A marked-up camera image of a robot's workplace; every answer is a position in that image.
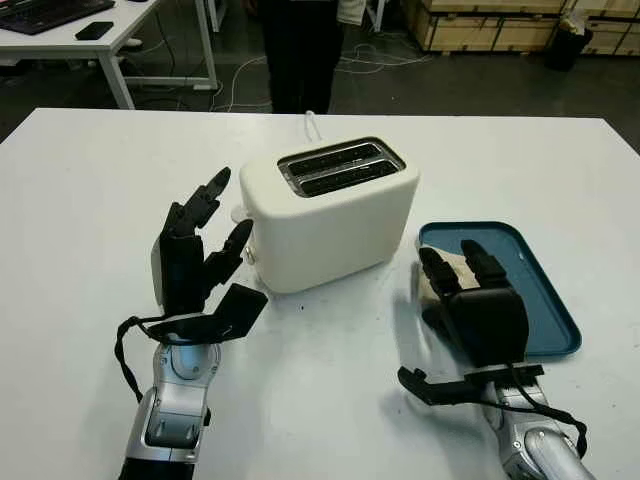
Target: toaster slot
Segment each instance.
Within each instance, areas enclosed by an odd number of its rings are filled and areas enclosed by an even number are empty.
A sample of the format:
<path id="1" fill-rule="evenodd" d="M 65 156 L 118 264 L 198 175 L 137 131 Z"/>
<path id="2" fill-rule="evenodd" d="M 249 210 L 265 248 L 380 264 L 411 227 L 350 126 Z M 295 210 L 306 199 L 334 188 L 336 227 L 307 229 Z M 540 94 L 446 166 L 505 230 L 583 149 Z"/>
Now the toaster slot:
<path id="1" fill-rule="evenodd" d="M 313 158 L 298 160 L 289 164 L 289 171 L 292 175 L 300 177 L 310 175 L 330 168 L 348 166 L 357 160 L 366 160 L 380 155 L 378 147 L 371 143 L 360 145 L 347 150 L 340 150 L 320 155 Z"/>
<path id="2" fill-rule="evenodd" d="M 398 171 L 398 167 L 388 160 L 368 163 L 339 173 L 327 175 L 300 184 L 302 191 L 309 197 L 333 192 L 345 187 L 384 177 Z"/>

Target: smartphone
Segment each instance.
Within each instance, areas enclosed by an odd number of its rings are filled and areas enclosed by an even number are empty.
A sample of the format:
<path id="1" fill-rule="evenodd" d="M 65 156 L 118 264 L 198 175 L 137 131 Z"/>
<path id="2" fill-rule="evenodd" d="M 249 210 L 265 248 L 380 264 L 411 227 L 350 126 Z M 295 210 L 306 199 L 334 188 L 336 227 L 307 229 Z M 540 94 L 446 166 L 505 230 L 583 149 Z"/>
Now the smartphone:
<path id="1" fill-rule="evenodd" d="M 113 27 L 113 22 L 93 22 L 76 33 L 76 38 L 78 40 L 97 40 L 111 27 Z"/>

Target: person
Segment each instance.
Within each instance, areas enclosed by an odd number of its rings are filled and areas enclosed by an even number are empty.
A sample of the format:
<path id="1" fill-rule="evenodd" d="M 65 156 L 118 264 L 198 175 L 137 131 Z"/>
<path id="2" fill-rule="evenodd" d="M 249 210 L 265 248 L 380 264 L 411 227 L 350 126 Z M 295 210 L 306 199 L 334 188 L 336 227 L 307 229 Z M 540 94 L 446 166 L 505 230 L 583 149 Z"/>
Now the person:
<path id="1" fill-rule="evenodd" d="M 262 23 L 273 113 L 329 110 L 344 40 L 339 20 L 359 24 L 365 6 L 364 0 L 341 2 L 245 0 Z"/>

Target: wooden crate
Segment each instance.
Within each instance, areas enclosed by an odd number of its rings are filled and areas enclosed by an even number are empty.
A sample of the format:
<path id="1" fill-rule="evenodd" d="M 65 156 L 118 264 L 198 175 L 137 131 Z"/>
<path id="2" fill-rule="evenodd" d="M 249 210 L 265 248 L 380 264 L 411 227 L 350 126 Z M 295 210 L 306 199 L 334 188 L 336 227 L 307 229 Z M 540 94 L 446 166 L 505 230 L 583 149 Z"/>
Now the wooden crate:
<path id="1" fill-rule="evenodd" d="M 535 52 L 544 50 L 556 24 L 551 18 L 505 19 L 494 50 Z"/>
<path id="2" fill-rule="evenodd" d="M 581 10 L 590 17 L 602 17 L 607 10 L 609 0 L 569 0 L 564 6 L 563 13 L 571 10 Z"/>
<path id="3" fill-rule="evenodd" d="M 559 13 L 565 0 L 423 0 L 430 12 Z"/>
<path id="4" fill-rule="evenodd" d="M 582 53 L 613 55 L 629 28 L 629 23 L 589 21 L 587 28 L 593 30 L 593 38 L 584 47 Z"/>
<path id="5" fill-rule="evenodd" d="M 438 17 L 433 25 L 431 50 L 489 51 L 498 34 L 497 18 Z"/>
<path id="6" fill-rule="evenodd" d="M 432 15 L 420 0 L 405 0 L 407 25 L 422 50 L 488 51 L 498 33 L 497 18 Z"/>
<path id="7" fill-rule="evenodd" d="M 607 0 L 605 17 L 633 18 L 640 8 L 640 0 Z"/>
<path id="8" fill-rule="evenodd" d="M 616 55 L 640 55 L 640 23 L 631 26 L 616 50 Z"/>

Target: black bin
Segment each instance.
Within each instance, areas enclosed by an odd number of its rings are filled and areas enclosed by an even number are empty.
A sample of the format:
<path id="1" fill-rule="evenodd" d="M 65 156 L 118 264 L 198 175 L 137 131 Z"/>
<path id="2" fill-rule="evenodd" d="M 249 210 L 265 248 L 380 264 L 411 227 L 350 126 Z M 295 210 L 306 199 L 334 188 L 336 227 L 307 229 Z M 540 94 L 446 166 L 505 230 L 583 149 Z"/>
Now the black bin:
<path id="1" fill-rule="evenodd" d="M 553 70 L 568 72 L 587 43 L 593 38 L 593 32 L 585 28 L 584 35 L 578 35 L 558 28 L 556 36 L 547 50 L 545 65 Z"/>

